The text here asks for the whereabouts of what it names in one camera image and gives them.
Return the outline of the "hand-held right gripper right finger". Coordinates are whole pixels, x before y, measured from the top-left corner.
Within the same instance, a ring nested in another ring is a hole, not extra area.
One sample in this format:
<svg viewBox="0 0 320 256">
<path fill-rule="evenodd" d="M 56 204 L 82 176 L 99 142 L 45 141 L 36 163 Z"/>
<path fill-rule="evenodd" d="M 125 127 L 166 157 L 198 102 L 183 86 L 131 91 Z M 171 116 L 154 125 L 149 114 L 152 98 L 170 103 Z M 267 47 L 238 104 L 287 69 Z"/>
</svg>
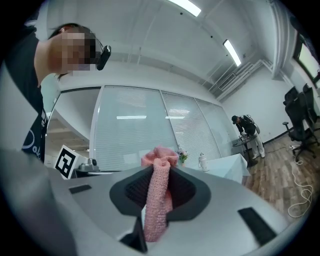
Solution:
<svg viewBox="0 0 320 256">
<path fill-rule="evenodd" d="M 240 183 L 191 168 L 183 171 L 205 182 L 211 199 L 193 220 L 168 225 L 158 242 L 148 244 L 148 256 L 243 256 L 260 245 L 238 211 L 253 208 L 278 235 L 289 222 L 271 204 Z"/>
</svg>

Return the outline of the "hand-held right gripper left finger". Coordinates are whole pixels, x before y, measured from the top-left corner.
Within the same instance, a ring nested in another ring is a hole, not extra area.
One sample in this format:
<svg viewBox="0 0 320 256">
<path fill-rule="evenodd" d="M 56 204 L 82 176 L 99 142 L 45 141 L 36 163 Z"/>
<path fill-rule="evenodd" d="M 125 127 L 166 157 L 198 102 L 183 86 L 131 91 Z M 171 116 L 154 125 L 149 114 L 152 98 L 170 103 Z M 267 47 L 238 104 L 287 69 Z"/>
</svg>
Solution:
<svg viewBox="0 0 320 256">
<path fill-rule="evenodd" d="M 140 223 L 142 208 L 128 198 L 126 185 L 152 168 L 75 179 L 63 179 L 50 168 L 48 176 L 62 218 L 69 227 L 76 256 L 148 256 Z"/>
</svg>

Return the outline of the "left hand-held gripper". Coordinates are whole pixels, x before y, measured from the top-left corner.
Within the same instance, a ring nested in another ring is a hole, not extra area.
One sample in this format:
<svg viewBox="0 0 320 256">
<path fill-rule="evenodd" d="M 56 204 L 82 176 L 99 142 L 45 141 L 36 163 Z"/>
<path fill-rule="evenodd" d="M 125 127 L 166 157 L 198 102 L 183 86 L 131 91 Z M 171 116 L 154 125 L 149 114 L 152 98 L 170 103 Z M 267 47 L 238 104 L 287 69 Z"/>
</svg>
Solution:
<svg viewBox="0 0 320 256">
<path fill-rule="evenodd" d="M 102 171 L 94 158 L 84 157 L 65 145 L 60 149 L 54 168 L 64 180 L 112 174 Z"/>
</svg>

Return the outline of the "white pink kettle jar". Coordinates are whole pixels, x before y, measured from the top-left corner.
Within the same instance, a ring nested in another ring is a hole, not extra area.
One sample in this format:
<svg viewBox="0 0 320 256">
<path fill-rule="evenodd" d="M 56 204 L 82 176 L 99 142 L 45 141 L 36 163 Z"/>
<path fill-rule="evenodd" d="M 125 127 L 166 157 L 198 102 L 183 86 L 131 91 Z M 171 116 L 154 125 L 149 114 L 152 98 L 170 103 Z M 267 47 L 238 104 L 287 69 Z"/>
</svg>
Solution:
<svg viewBox="0 0 320 256">
<path fill-rule="evenodd" d="M 202 169 L 203 172 L 208 172 L 208 164 L 207 164 L 207 158 L 203 153 L 200 153 L 198 157 L 198 166 Z"/>
</svg>

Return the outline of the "pink knitted cloth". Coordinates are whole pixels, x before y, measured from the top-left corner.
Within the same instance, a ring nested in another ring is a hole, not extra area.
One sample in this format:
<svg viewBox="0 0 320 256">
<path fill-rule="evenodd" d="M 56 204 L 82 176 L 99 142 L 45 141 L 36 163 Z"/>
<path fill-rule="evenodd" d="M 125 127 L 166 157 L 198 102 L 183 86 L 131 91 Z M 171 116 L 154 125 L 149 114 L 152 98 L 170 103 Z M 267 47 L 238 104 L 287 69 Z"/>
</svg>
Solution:
<svg viewBox="0 0 320 256">
<path fill-rule="evenodd" d="M 167 213 L 172 211 L 172 196 L 168 189 L 170 168 L 178 163 L 179 156 L 170 148 L 157 146 L 141 158 L 142 166 L 152 166 L 148 185 L 144 237 L 149 243 L 157 242 L 167 229 Z"/>
</svg>

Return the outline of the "light blue floral tablecloth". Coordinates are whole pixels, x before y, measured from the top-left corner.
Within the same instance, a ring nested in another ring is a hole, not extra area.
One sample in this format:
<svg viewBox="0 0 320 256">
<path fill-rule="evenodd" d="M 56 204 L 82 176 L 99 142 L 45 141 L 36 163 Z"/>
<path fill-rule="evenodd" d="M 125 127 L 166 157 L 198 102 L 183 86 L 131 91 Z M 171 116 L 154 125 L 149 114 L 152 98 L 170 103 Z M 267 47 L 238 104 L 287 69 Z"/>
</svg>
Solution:
<svg viewBox="0 0 320 256">
<path fill-rule="evenodd" d="M 230 180 L 242 184 L 243 178 L 249 177 L 248 163 L 241 154 L 234 154 L 227 157 L 208 160 L 207 166 L 209 171 L 203 172 L 199 168 L 199 156 L 196 161 L 185 163 L 181 168 L 187 174 L 194 176 L 204 182 Z"/>
</svg>

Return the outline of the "pastel artificial flower bouquet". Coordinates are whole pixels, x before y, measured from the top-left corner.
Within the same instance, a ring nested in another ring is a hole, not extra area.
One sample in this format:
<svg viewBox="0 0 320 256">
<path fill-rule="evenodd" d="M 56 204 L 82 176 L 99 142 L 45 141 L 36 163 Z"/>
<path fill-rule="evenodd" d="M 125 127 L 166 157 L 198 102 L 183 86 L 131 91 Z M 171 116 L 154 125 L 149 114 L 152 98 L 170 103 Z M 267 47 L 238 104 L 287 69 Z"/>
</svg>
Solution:
<svg viewBox="0 0 320 256">
<path fill-rule="evenodd" d="M 183 150 L 183 149 L 181 149 L 181 148 L 179 148 L 179 149 L 177 150 L 177 154 L 178 154 L 178 157 L 179 157 L 180 162 L 181 162 L 182 164 L 184 164 L 185 161 L 186 161 L 187 158 L 188 158 L 188 152 L 185 151 L 185 150 Z"/>
</svg>

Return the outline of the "glass partition with blinds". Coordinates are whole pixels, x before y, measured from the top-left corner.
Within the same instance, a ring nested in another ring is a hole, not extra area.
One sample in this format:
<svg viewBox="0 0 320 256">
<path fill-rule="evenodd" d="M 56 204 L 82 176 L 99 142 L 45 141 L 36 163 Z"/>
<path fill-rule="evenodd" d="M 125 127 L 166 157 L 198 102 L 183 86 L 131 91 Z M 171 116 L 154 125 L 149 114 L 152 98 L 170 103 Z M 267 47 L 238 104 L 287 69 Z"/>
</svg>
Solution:
<svg viewBox="0 0 320 256">
<path fill-rule="evenodd" d="M 104 87 L 94 133 L 94 157 L 103 171 L 141 164 L 157 146 L 215 160 L 232 154 L 232 132 L 221 106 L 193 97 L 136 87 Z"/>
</svg>

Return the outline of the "person in black shirt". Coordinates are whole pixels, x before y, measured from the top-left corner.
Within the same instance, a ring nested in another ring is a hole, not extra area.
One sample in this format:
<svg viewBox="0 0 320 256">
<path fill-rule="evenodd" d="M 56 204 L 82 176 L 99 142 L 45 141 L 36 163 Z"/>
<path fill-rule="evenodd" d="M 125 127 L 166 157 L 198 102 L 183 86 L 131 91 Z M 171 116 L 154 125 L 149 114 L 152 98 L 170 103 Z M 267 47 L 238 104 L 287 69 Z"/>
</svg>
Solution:
<svg viewBox="0 0 320 256">
<path fill-rule="evenodd" d="M 27 154 L 35 155 L 42 162 L 45 160 L 45 144 L 48 117 L 44 109 L 41 87 L 34 67 L 34 58 L 39 40 L 34 26 L 23 25 L 16 34 L 13 45 L 4 57 L 14 83 L 25 99 L 37 112 L 22 146 Z"/>
</svg>

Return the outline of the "black office chair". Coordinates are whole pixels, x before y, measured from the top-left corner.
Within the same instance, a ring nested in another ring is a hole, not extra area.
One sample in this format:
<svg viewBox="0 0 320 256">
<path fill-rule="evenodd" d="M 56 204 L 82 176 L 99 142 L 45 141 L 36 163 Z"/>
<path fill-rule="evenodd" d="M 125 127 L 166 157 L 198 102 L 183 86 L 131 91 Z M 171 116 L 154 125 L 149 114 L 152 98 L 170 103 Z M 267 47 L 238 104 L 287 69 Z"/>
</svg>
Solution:
<svg viewBox="0 0 320 256">
<path fill-rule="evenodd" d="M 292 150 L 294 160 L 297 162 L 302 152 L 309 152 L 315 158 L 316 153 L 311 149 L 311 146 L 320 146 L 320 139 L 316 137 L 316 132 L 320 131 L 320 119 L 313 126 L 308 124 L 303 90 L 298 92 L 295 87 L 292 87 L 285 94 L 283 104 L 292 123 L 292 128 L 289 128 L 287 121 L 282 124 L 286 127 L 289 138 L 292 141 L 300 142 L 300 147 Z"/>
<path fill-rule="evenodd" d="M 303 86 L 302 90 L 306 106 L 306 119 L 308 124 L 313 126 L 317 120 L 320 119 L 320 115 L 318 115 L 315 111 L 313 90 L 310 86 L 308 86 L 307 83 Z"/>
</svg>

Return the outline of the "ceiling air vent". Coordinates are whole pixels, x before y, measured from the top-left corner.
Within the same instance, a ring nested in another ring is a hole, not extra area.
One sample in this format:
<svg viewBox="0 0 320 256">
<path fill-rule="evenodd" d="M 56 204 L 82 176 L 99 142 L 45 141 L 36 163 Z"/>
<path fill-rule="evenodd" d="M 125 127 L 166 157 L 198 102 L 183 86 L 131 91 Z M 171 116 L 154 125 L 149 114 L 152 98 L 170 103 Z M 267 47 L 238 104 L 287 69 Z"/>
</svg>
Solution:
<svg viewBox="0 0 320 256">
<path fill-rule="evenodd" d="M 231 83 L 234 79 L 236 78 L 235 73 L 231 73 L 219 86 L 218 88 L 223 91 L 225 89 L 225 87 Z"/>
</svg>

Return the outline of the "rectangular ceiling light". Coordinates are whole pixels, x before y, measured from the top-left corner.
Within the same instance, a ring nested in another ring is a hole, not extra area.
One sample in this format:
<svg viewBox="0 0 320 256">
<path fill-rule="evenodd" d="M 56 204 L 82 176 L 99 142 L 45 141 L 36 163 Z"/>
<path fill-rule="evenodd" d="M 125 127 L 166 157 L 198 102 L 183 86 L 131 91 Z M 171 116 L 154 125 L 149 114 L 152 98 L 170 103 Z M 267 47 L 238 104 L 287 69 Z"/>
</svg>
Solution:
<svg viewBox="0 0 320 256">
<path fill-rule="evenodd" d="M 230 56 L 232 57 L 235 65 L 237 67 L 239 67 L 241 65 L 241 60 L 235 50 L 235 48 L 233 47 L 233 45 L 231 44 L 231 42 L 226 39 L 224 42 L 223 42 L 223 46 L 226 48 L 226 50 L 228 51 L 228 53 L 230 54 Z"/>
<path fill-rule="evenodd" d="M 198 17 L 199 14 L 201 13 L 201 9 L 196 6 L 194 3 L 192 3 L 189 0 L 167 0 L 177 6 L 179 6 L 180 8 L 186 10 L 187 12 L 189 12 L 190 14 L 192 14 L 194 17 Z"/>
</svg>

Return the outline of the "black round pedestal table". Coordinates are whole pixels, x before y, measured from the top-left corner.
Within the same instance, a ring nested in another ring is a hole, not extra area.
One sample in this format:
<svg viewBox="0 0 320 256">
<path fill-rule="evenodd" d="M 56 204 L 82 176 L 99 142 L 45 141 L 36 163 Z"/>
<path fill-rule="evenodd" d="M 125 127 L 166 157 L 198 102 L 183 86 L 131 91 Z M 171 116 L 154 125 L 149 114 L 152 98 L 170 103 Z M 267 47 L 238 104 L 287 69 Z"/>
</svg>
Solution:
<svg viewBox="0 0 320 256">
<path fill-rule="evenodd" d="M 253 136 L 243 134 L 238 139 L 236 139 L 232 142 L 233 147 L 244 146 L 244 148 L 245 148 L 244 152 L 246 153 L 249 161 L 253 160 L 252 156 L 249 153 L 249 146 L 248 146 L 251 141 L 255 141 L 255 138 Z"/>
</svg>

